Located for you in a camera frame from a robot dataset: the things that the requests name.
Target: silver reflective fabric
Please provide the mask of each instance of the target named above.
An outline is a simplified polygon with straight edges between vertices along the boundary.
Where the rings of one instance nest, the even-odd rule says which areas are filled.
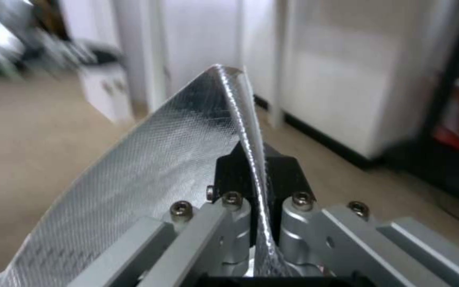
[[[217,158],[241,139],[260,200],[257,275],[284,275],[268,226],[263,143],[246,76],[215,65],[89,168],[27,237],[3,286],[69,283],[142,216],[201,206]]]
[[[258,231],[254,274],[255,276],[286,276],[288,268],[275,245],[270,227],[265,153],[253,105],[253,89],[247,77],[235,79],[230,73],[226,73],[227,68],[220,66],[216,68],[221,76],[229,110],[236,123],[255,184],[258,201]]]

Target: white wall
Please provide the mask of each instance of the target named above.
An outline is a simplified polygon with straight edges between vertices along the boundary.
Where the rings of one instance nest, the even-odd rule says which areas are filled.
[[[412,135],[428,103],[416,88],[439,40],[434,23],[447,16],[436,8],[448,2],[457,0],[297,0],[283,108],[365,157]],[[275,5],[248,1],[245,12],[245,64],[266,99]]]
[[[277,0],[244,0],[244,65],[253,91],[270,101],[273,94]]]
[[[238,66],[237,5],[233,0],[162,1],[172,93],[213,64]]]

